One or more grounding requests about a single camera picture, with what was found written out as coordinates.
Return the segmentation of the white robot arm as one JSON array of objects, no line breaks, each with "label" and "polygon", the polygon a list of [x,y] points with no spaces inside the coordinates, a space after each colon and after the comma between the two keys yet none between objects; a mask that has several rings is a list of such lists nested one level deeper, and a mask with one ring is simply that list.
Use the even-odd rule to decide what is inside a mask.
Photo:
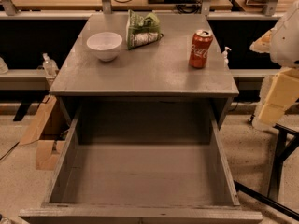
[{"label": "white robot arm", "polygon": [[268,53],[270,60],[280,66],[277,73],[263,79],[252,121],[255,129],[267,130],[299,99],[299,1],[249,49]]}]

